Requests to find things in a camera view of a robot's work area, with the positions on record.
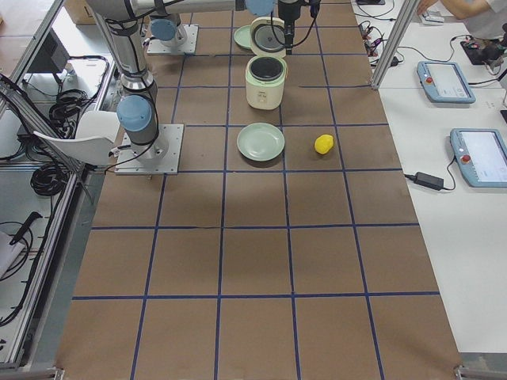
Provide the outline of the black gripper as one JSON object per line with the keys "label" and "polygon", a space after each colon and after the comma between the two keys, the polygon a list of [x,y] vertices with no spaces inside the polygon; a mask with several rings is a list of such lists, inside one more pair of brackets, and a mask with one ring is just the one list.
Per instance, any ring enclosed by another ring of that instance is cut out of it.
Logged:
{"label": "black gripper", "polygon": [[278,0],[277,10],[278,17],[284,22],[284,48],[287,55],[292,54],[294,42],[294,21],[300,18],[301,0]]}

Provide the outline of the person forearm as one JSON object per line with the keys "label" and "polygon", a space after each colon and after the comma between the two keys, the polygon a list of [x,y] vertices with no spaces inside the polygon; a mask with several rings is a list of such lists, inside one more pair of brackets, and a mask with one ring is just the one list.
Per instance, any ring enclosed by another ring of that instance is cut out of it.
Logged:
{"label": "person forearm", "polygon": [[[471,2],[464,0],[440,0],[440,3],[459,20],[474,17],[490,10],[490,5],[485,0],[474,0]],[[416,8],[417,15],[423,14],[435,4],[436,1],[433,0],[421,0]]]}

